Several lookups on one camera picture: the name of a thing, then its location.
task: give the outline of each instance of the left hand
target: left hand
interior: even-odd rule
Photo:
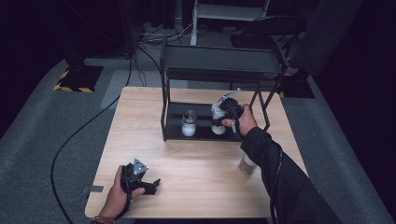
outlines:
[[[126,203],[127,195],[121,188],[121,175],[122,166],[119,166],[119,170],[117,171],[116,177],[114,178],[113,187],[111,187],[110,192],[107,194],[106,203],[103,206],[102,211],[99,213],[99,217],[114,219],[119,215],[119,213],[122,212]],[[132,191],[132,198],[134,199],[142,195],[144,192],[144,188],[135,189]]]

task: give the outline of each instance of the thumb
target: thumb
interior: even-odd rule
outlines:
[[[132,191],[132,198],[137,198],[140,195],[145,193],[145,189],[144,188],[140,188],[140,189],[135,189],[134,191]]]

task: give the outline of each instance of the black jacket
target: black jacket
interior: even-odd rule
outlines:
[[[262,182],[270,194],[276,180],[280,145],[269,133],[253,128],[241,148],[262,168]],[[341,223],[306,174],[285,153],[274,201],[279,223]]]

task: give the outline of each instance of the yellow-black tape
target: yellow-black tape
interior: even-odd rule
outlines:
[[[94,92],[94,88],[89,88],[89,87],[62,86],[62,82],[67,77],[68,74],[69,74],[69,70],[64,71],[64,73],[61,75],[61,78],[59,78],[58,83],[56,83],[56,86],[53,88],[54,91]]]

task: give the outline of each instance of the shelf leg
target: shelf leg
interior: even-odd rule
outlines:
[[[198,0],[195,0],[193,13],[194,15],[192,17],[192,34],[190,45],[197,44]]]

